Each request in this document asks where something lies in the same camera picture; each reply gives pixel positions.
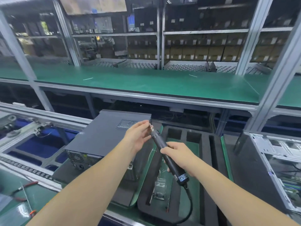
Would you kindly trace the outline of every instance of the white label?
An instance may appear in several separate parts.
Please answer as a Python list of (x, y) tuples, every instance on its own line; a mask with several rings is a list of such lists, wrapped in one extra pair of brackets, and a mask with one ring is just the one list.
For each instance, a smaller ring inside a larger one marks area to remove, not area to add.
[(292, 21), (292, 19), (288, 19), (288, 20), (284, 21), (283, 26), (289, 26), (291, 21)]
[(271, 44), (275, 44), (275, 43), (276, 43), (276, 41), (277, 41), (277, 39), (278, 39), (277, 37), (273, 37), (273, 38), (272, 38), (272, 42), (271, 42)]
[(229, 4), (231, 4), (232, 3), (232, 0), (226, 0), (225, 1), (225, 5), (229, 5)]
[(227, 28), (227, 27), (230, 26), (230, 22), (231, 22), (231, 21), (227, 21), (227, 22), (225, 23), (225, 28)]
[(249, 22), (249, 20), (243, 20), (242, 23), (241, 23), (241, 26), (243, 28), (246, 28), (248, 26), (248, 22)]

